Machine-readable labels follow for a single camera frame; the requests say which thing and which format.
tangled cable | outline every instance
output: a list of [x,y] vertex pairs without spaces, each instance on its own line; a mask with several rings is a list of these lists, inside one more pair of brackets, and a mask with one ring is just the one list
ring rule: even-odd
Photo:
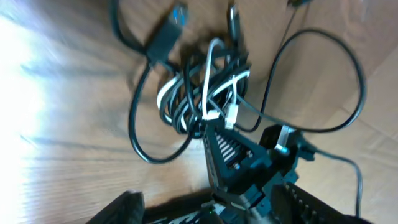
[[[235,46],[227,47],[221,39],[215,38],[210,42],[207,54],[204,54],[199,49],[194,49],[190,55],[187,55],[186,58],[183,58],[185,59],[185,63],[183,64],[182,68],[168,60],[152,61],[146,52],[146,48],[137,41],[134,35],[131,34],[131,36],[133,36],[133,40],[128,40],[125,38],[120,29],[118,11],[119,0],[111,0],[110,17],[115,36],[125,46],[145,56],[147,59],[145,70],[142,73],[132,97],[128,130],[133,149],[146,162],[153,164],[163,164],[177,158],[188,147],[192,139],[201,138],[203,136],[202,125],[204,121],[219,118],[220,116],[225,119],[226,127],[229,123],[245,132],[255,131],[259,127],[261,119],[266,118],[279,125],[290,126],[291,128],[301,131],[327,133],[349,126],[359,116],[361,110],[363,109],[366,98],[365,77],[363,75],[361,65],[356,59],[353,51],[340,38],[324,30],[304,29],[298,31],[289,37],[286,42],[284,42],[285,35],[294,18],[295,12],[289,21],[280,45],[280,49],[271,66],[261,109],[258,110],[255,106],[248,103],[244,99],[248,88],[248,76],[250,75],[251,67],[251,65],[247,63],[248,54],[245,51]],[[354,65],[354,69],[356,70],[359,83],[358,104],[356,105],[351,116],[345,122],[333,128],[302,128],[264,114],[267,97],[277,64],[287,46],[289,46],[289,44],[291,44],[291,42],[297,37],[300,37],[304,34],[320,35],[339,45],[349,55],[349,58]],[[221,58],[224,59],[223,67],[220,67],[220,65],[216,63],[216,60]],[[165,124],[172,126],[177,133],[187,135],[187,139],[180,146],[180,148],[171,156],[163,159],[153,158],[144,152],[138,143],[135,130],[139,98],[151,68],[157,63],[161,63],[168,71],[174,74],[173,79],[169,80],[160,89],[157,95],[156,103],[160,111],[160,118]],[[204,80],[202,82],[193,81],[195,78],[199,79],[203,68],[205,68]],[[242,103],[242,105],[248,107],[250,110],[258,114],[259,117],[252,128],[244,128],[235,123],[238,112],[237,105],[239,103]],[[323,152],[316,148],[314,148],[314,152],[327,156],[331,159],[338,159],[340,161],[349,162],[351,165],[354,165],[358,176],[356,216],[359,217],[363,183],[358,165],[349,159],[336,156],[328,152]]]

wooden floor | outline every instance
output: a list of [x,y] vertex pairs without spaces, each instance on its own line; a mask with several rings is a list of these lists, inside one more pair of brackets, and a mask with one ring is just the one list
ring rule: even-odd
[[[145,42],[172,2],[123,0],[122,12]],[[298,12],[293,30],[306,24],[342,36],[370,76],[398,45],[398,4],[358,2],[315,1]],[[238,4],[253,64],[248,99],[259,103],[292,11],[281,0]],[[190,22],[171,58],[178,62],[181,43],[225,30],[226,7],[222,0],[188,1]],[[127,113],[145,61],[113,37],[108,1],[0,0],[0,30],[0,223],[84,223],[125,190],[143,191],[146,205],[155,205],[208,185],[201,142],[161,166],[132,150]],[[298,124],[324,124],[355,94],[356,82],[333,45],[300,41],[278,71],[267,110]],[[299,75],[287,75],[293,69]],[[163,75],[161,68],[151,73],[137,118],[139,140],[155,156],[184,140],[155,107]],[[244,111],[240,120],[254,117]],[[258,141],[259,133],[250,137]]]

black cable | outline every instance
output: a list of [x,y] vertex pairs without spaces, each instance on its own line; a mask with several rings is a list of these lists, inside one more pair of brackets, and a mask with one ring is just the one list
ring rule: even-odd
[[[185,64],[185,70],[181,70],[178,65],[166,60],[166,61],[152,61],[151,58],[148,56],[146,48],[139,43],[137,38],[133,34],[129,34],[131,36],[132,40],[129,40],[126,38],[126,36],[122,33],[121,31],[121,26],[119,23],[119,0],[111,0],[110,2],[110,7],[109,7],[109,14],[110,14],[110,19],[111,19],[111,26],[114,32],[114,35],[122,42],[126,47],[130,48],[131,50],[135,51],[136,53],[139,53],[147,59],[147,64],[145,67],[144,72],[141,75],[141,78],[139,80],[139,83],[137,84],[136,90],[134,92],[134,95],[132,97],[131,101],[131,107],[130,107],[130,113],[129,113],[129,137],[130,141],[132,144],[133,149],[135,152],[138,154],[139,157],[141,157],[143,160],[149,163],[153,164],[163,164],[172,161],[173,159],[177,158],[181,153],[186,150],[188,147],[190,141],[193,138],[201,138],[203,135],[203,131],[201,130],[201,112],[199,112],[199,106],[200,104],[197,103],[195,104],[195,99],[200,96],[201,93],[201,85],[198,86],[191,86],[191,77],[194,75],[198,75],[200,71],[202,70],[202,67],[204,66],[206,62],[206,55],[200,52],[198,49],[195,49],[194,54],[191,54],[191,58],[195,59],[196,62],[192,63],[191,60],[187,60]],[[237,49],[223,49],[223,50],[215,50],[213,52],[213,61],[211,62],[213,64],[213,68],[217,69],[216,65],[214,64],[214,61],[217,58],[221,57],[231,57],[233,58],[234,55],[239,55],[239,58],[231,59],[230,63],[222,70],[218,70],[211,78],[210,78],[210,84],[209,84],[209,94],[211,94],[211,91],[214,91],[217,87],[219,87],[222,83],[224,83],[226,80],[229,79],[231,76],[231,72],[236,71],[238,68],[249,68],[245,63],[242,63],[242,65],[235,66],[236,62],[238,59],[241,61],[246,61],[247,59],[247,54],[246,55],[241,55],[237,53]],[[175,130],[179,134],[187,134],[187,139],[185,142],[180,146],[180,148],[174,152],[171,156],[166,157],[164,159],[158,159],[149,156],[144,152],[144,150],[141,148],[138,139],[137,139],[137,134],[136,134],[136,114],[137,114],[137,107],[139,104],[139,98],[141,97],[141,92],[144,87],[144,84],[146,82],[146,78],[149,75],[150,70],[152,67],[156,65],[156,63],[160,63],[163,65],[166,70],[172,72],[175,76],[179,76],[178,82],[168,91],[168,93],[165,94],[164,100],[162,100],[161,105],[160,105],[160,117],[162,118],[162,121],[165,122],[168,125],[171,125],[175,128]],[[180,93],[183,91],[181,90],[181,87],[185,87],[185,91],[183,96],[180,96]],[[238,93],[241,95],[244,95],[246,92],[245,89],[239,88]],[[211,101],[222,103],[222,99],[220,96],[214,97],[211,99]],[[171,118],[171,122],[166,119],[166,107],[167,111],[169,112],[168,116]],[[220,110],[220,107],[210,107],[210,109],[216,108],[217,110]],[[182,128],[182,124],[180,122],[181,118],[184,118],[185,121],[187,121],[187,130],[184,130]]]
[[[288,33],[289,29],[290,29],[290,26],[293,23],[293,19],[294,19],[295,15],[296,15],[296,12],[297,12],[297,10],[295,9],[293,14],[292,14],[292,16],[289,19],[289,22],[287,23],[287,26],[286,26],[285,32],[283,34],[282,40],[280,41],[278,50],[280,50],[280,48],[282,47],[282,45],[285,42],[286,35],[287,35],[287,33]],[[260,109],[261,113],[263,113],[265,111],[265,109],[266,109],[268,95],[269,95],[269,90],[271,89],[271,82],[272,82],[272,77],[274,76],[274,74],[275,74],[275,72],[272,73],[272,68],[271,68],[271,70],[269,72],[269,75],[268,75],[268,81],[267,81],[266,90],[264,91],[264,96],[262,97],[262,103],[261,103],[261,109]],[[252,133],[252,132],[255,132],[257,130],[257,128],[260,126],[261,120],[262,120],[262,118],[261,118],[261,116],[259,116],[257,118],[257,120],[256,120],[256,123],[254,123],[254,126],[252,128],[244,128],[240,124],[235,124],[235,126],[238,129],[240,129],[241,131],[244,131],[244,132],[247,132],[247,133]]]
[[270,74],[270,78],[269,81],[267,83],[267,88],[266,88],[266,93],[269,91],[269,87],[271,85],[271,81],[272,81],[272,77],[275,74],[275,70],[276,70],[276,66],[284,52],[284,50],[287,48],[287,46],[291,43],[291,41],[295,40],[297,37],[303,35],[303,34],[318,34],[321,35],[327,39],[332,40],[333,42],[335,42],[336,44],[338,44],[349,56],[349,58],[351,59],[353,65],[354,65],[354,69],[356,71],[357,74],[357,78],[358,78],[358,85],[359,85],[359,99],[358,99],[358,103],[353,111],[353,113],[349,116],[349,118],[335,126],[332,128],[326,128],[326,129],[312,129],[312,128],[303,128],[300,126],[296,126],[290,123],[287,123],[285,121],[282,121],[280,119],[274,118],[272,116],[263,114],[262,111],[257,110],[253,105],[251,105],[250,103],[248,103],[247,101],[245,101],[242,97],[238,96],[238,100],[240,102],[242,102],[245,106],[247,106],[250,110],[254,111],[255,113],[257,113],[259,116],[269,119],[272,122],[275,122],[277,124],[280,125],[286,125],[289,126],[291,128],[294,128],[296,130],[301,130],[301,131],[305,131],[305,132],[310,132],[310,133],[329,133],[329,132],[333,132],[333,131],[337,131],[340,130],[342,128],[345,128],[347,126],[349,126],[361,113],[364,104],[365,104],[365,99],[366,99],[366,83],[365,83],[365,76],[364,73],[362,71],[362,67],[360,65],[360,63],[358,62],[358,59],[356,58],[355,54],[352,52],[352,50],[342,41],[340,40],[338,37],[334,36],[333,34],[329,34],[328,32],[321,30],[321,29],[304,29],[304,30],[300,30],[297,33],[295,33],[293,36],[289,37],[286,42],[283,44],[283,46],[280,48],[280,50],[278,51],[278,54],[276,55],[276,58],[274,59],[274,63],[272,64],[272,68],[271,68],[271,74]]
[[351,159],[342,157],[342,156],[337,156],[334,155],[332,153],[329,152],[325,152],[322,151],[320,149],[318,149],[317,147],[313,146],[312,144],[308,143],[305,141],[305,146],[307,146],[307,149],[316,152],[318,154],[321,154],[329,159],[335,159],[335,160],[339,160],[342,162],[347,162],[350,165],[352,165],[355,169],[355,173],[356,173],[356,179],[357,179],[357,185],[356,185],[356,203],[355,203],[355,216],[357,218],[359,218],[361,216],[361,199],[362,199],[362,192],[363,192],[363,177],[362,177],[362,173],[361,173],[361,169],[359,168],[359,166],[357,165],[357,163],[355,163],[354,161],[352,161]]

mesh grille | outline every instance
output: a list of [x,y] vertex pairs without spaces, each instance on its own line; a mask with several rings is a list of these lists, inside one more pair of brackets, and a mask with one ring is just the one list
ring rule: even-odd
[[218,147],[220,148],[221,155],[225,163],[228,165],[237,162],[236,159],[241,155],[245,149],[244,146],[240,145],[237,141],[227,138],[219,133],[216,135]]

white usb plug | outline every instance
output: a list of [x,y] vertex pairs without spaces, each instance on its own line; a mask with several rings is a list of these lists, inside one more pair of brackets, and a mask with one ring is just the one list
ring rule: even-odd
[[234,125],[236,123],[236,118],[238,117],[238,109],[239,106],[236,104],[236,95],[238,94],[237,91],[237,79],[233,75],[232,76],[232,87],[233,87],[233,92],[232,92],[232,102],[228,105],[228,109],[226,110],[225,114],[225,128],[232,130],[234,128]]

